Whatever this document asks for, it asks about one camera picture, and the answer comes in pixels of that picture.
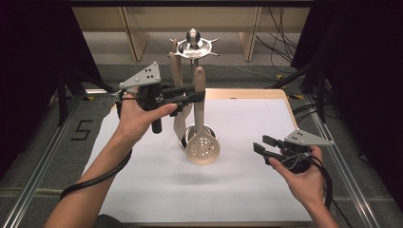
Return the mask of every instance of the human hand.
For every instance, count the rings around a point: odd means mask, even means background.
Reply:
[[[322,161],[322,152],[318,146],[311,146],[312,156]],[[273,158],[269,162],[285,179],[293,196],[305,207],[308,204],[323,203],[323,178],[317,167],[311,167],[301,174],[294,174]]]
[[[122,101],[121,119],[119,121],[116,134],[121,134],[131,143],[138,142],[148,127],[155,120],[160,119],[173,112],[178,106],[176,104],[166,104],[151,111],[144,111],[139,107],[136,100],[137,95],[126,93]]]

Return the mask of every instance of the white tabletop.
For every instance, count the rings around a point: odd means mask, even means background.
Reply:
[[[118,121],[116,111],[104,118],[87,166]],[[192,113],[186,122],[194,123]],[[261,141],[262,135],[283,140],[296,128],[286,99],[206,99],[204,122],[219,136],[221,153],[214,163],[190,162],[179,147],[173,118],[164,117],[162,133],[149,129],[133,147],[101,213],[122,222],[160,225],[312,221],[284,179],[253,151],[253,143],[260,143],[278,152]]]

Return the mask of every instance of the perforated ladle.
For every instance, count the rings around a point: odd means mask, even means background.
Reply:
[[[194,73],[195,91],[205,91],[205,74],[201,66]],[[186,146],[187,158],[198,165],[214,162],[220,154],[220,144],[204,127],[204,102],[194,104],[195,135]]]

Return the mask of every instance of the metal rail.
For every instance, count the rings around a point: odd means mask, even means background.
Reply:
[[[315,103],[310,95],[305,95],[305,101],[308,105],[312,105]],[[327,124],[323,123],[316,113],[314,113],[312,117],[321,137],[335,142],[332,134],[327,127]],[[340,150],[338,149],[336,142],[334,146],[329,146],[328,149],[331,154],[332,160],[335,163],[337,171],[340,174],[340,177],[343,179],[347,191],[349,192],[350,197],[352,198],[356,210],[361,216],[365,227],[380,227],[370,203],[367,201],[360,187],[358,186],[358,183],[356,182],[352,172],[350,171],[349,166],[347,165]]]
[[[56,153],[60,142],[65,135],[69,122],[81,100],[82,97],[80,96],[74,97],[74,99],[72,100],[72,103],[68,108],[68,115],[66,117],[66,120],[62,125],[57,127],[44,155],[38,162],[18,200],[15,202],[14,206],[10,210],[6,222],[5,224],[3,224],[4,228],[14,228],[18,227],[18,225],[20,224],[22,218],[24,217],[24,214],[29,207],[30,202],[32,201],[35,191],[39,186],[39,183],[48,170],[48,166],[50,165],[50,162],[52,161],[54,154]]]

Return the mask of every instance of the gripper mount plate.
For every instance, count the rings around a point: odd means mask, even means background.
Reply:
[[[142,71],[131,76],[126,81],[119,84],[119,88],[130,88],[133,86],[147,86],[157,84],[161,81],[160,67],[157,62],[146,67]]]
[[[333,141],[328,141],[313,135],[309,132],[297,129],[284,139],[288,143],[297,145],[333,145]]]

